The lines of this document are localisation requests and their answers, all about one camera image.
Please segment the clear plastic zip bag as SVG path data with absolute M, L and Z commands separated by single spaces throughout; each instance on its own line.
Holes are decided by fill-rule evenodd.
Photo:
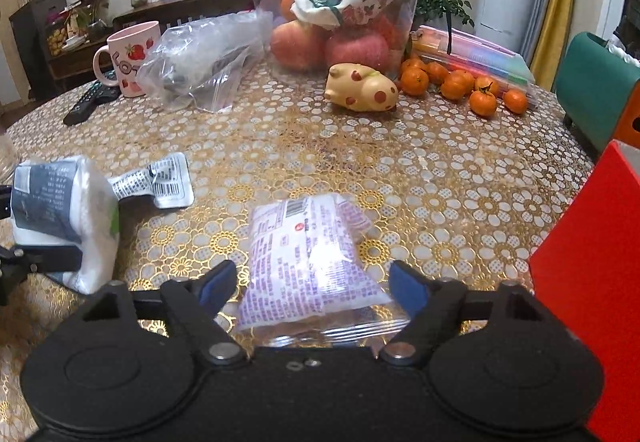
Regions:
M 137 72 L 145 94 L 164 109 L 218 113 L 233 105 L 244 76 L 268 50 L 270 12 L 236 12 L 165 31 Z

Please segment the wooden tv cabinet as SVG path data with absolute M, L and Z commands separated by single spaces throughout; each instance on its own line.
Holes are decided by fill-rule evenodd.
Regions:
M 206 17 L 215 17 L 228 12 L 240 12 L 253 5 L 252 0 L 165 0 L 133 8 L 113 19 L 113 31 L 156 20 L 160 31 Z M 78 76 L 92 71 L 93 54 L 106 43 L 106 38 L 89 42 L 76 50 L 63 53 L 49 61 L 55 81 Z

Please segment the green orange tissue box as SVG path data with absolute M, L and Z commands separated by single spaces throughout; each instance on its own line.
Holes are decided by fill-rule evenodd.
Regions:
M 610 52 L 603 38 L 589 32 L 574 36 L 554 90 L 564 124 L 599 153 L 613 139 L 639 146 L 639 67 Z

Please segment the pastel pen case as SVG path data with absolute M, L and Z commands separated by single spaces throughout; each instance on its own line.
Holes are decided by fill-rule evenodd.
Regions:
M 421 26 L 411 33 L 411 50 L 426 61 L 438 61 L 449 70 L 473 76 L 491 76 L 503 88 L 528 91 L 535 84 L 523 57 L 500 45 L 456 29 L 451 32 Z

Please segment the purple white snack pack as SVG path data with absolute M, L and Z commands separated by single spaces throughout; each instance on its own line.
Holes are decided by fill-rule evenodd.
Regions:
M 314 330 L 337 342 L 387 334 L 397 306 L 359 254 L 371 227 L 333 193 L 254 208 L 236 330 L 275 344 Z

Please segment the yellow spotted pig toy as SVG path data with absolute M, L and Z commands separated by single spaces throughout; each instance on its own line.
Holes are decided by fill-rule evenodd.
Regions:
M 329 68 L 324 98 L 331 104 L 356 111 L 380 113 L 398 102 L 396 84 L 378 70 L 364 64 L 342 62 Z

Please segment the pink strawberry mug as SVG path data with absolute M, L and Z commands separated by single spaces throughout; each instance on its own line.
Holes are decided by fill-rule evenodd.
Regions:
M 137 98 L 145 91 L 138 82 L 138 70 L 155 44 L 160 41 L 160 23 L 147 21 L 119 30 L 110 35 L 93 56 L 92 68 L 96 79 L 105 86 L 117 86 L 122 96 Z M 107 79 L 100 69 L 100 56 L 110 56 L 116 78 Z

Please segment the white tissue pack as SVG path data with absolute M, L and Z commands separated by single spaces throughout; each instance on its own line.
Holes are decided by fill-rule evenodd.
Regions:
M 119 244 L 118 199 L 85 156 L 17 165 L 11 194 L 15 242 L 25 247 L 73 246 L 81 263 L 58 262 L 51 277 L 81 295 L 113 278 Z

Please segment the yellow curtain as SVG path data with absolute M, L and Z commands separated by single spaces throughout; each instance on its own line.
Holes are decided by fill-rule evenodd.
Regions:
M 570 33 L 574 0 L 549 0 L 532 61 L 539 86 L 551 90 Z

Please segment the black remote control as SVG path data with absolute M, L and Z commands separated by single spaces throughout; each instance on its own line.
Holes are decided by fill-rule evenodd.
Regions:
M 63 118 L 63 123 L 66 127 L 72 127 L 86 122 L 96 108 L 115 102 L 119 96 L 120 90 L 117 86 L 107 86 L 99 81 L 93 82 Z

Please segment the red cardboard box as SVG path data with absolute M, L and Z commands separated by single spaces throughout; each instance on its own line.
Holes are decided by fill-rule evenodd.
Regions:
M 639 151 L 613 141 L 528 261 L 536 297 L 604 368 L 589 421 L 603 441 L 639 437 L 639 239 Z

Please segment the clear fruit bowl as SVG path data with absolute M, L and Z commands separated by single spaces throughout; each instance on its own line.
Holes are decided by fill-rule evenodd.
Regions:
M 272 18 L 269 66 L 285 79 L 356 62 L 396 76 L 418 0 L 253 0 Z

